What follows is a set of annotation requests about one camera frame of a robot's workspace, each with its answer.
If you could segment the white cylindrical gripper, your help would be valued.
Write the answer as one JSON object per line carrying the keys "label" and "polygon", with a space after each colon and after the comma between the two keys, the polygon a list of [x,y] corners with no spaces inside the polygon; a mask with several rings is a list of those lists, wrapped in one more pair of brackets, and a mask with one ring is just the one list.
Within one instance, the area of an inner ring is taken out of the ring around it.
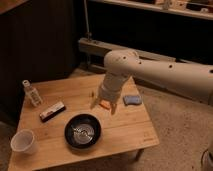
{"label": "white cylindrical gripper", "polygon": [[[113,73],[106,73],[103,81],[98,88],[98,97],[100,99],[111,102],[111,114],[114,115],[117,109],[117,104],[114,104],[120,98],[122,87],[129,79],[126,75],[116,75]],[[93,109],[98,103],[99,98],[93,99],[90,109]]]}

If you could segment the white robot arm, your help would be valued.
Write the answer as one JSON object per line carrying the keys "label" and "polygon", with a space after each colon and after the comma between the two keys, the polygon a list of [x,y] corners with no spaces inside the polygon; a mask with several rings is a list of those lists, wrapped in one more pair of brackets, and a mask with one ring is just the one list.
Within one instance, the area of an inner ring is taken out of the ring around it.
{"label": "white robot arm", "polygon": [[143,60],[135,50],[122,49],[109,51],[104,57],[104,66],[106,73],[91,109],[105,100],[114,114],[123,85],[130,77],[213,106],[213,65]]}

